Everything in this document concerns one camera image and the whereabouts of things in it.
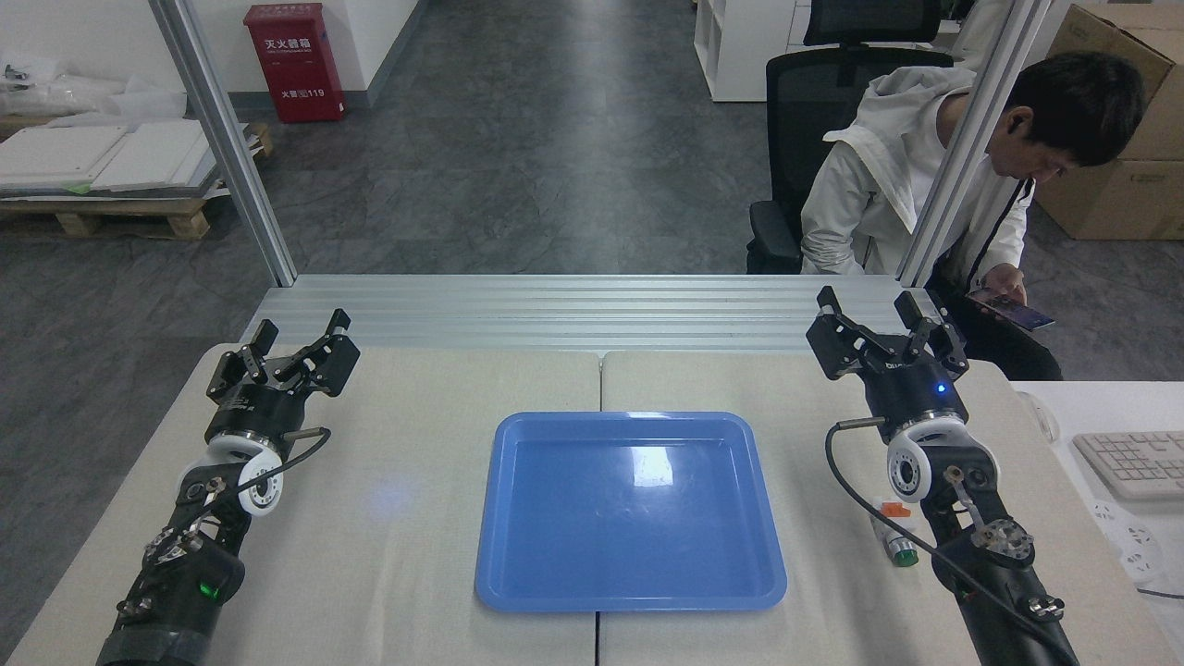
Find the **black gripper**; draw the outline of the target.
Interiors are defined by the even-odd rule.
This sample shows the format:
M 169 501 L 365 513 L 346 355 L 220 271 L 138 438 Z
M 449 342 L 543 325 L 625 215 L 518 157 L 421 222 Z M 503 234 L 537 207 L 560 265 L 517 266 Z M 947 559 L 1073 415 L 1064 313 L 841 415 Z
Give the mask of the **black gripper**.
M 950 312 L 934 292 L 934 316 L 926 315 L 914 292 L 901 292 L 894 307 L 906 329 L 906 365 L 884 367 L 897 356 L 896 334 L 881 334 L 843 313 L 834 287 L 817 295 L 821 312 L 807 329 L 807 344 L 828 379 L 864 374 L 864 396 L 871 416 L 883 420 L 881 436 L 893 436 L 910 423 L 952 414 L 969 421 L 969 410 L 955 391 L 955 380 L 969 371 L 964 342 Z
M 350 321 L 343 309 L 335 309 L 323 337 L 292 356 L 274 359 L 272 379 L 278 388 L 260 385 L 269 380 L 266 356 L 278 337 L 278 326 L 270 319 L 260 322 L 247 344 L 225 352 L 206 390 L 218 405 L 204 431 L 207 444 L 215 436 L 246 433 L 275 447 L 290 448 L 285 435 L 300 431 L 300 396 L 323 392 L 337 397 L 350 379 L 360 357 L 358 346 L 347 337 Z

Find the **person's hand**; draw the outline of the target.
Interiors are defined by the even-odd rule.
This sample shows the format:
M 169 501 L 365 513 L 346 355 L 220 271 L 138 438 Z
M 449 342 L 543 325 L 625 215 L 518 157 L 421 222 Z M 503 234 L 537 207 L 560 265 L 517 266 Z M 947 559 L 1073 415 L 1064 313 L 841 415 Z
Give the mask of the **person's hand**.
M 999 263 L 982 277 L 982 286 L 995 295 L 1005 296 L 1022 306 L 1028 302 L 1024 274 L 1017 265 Z

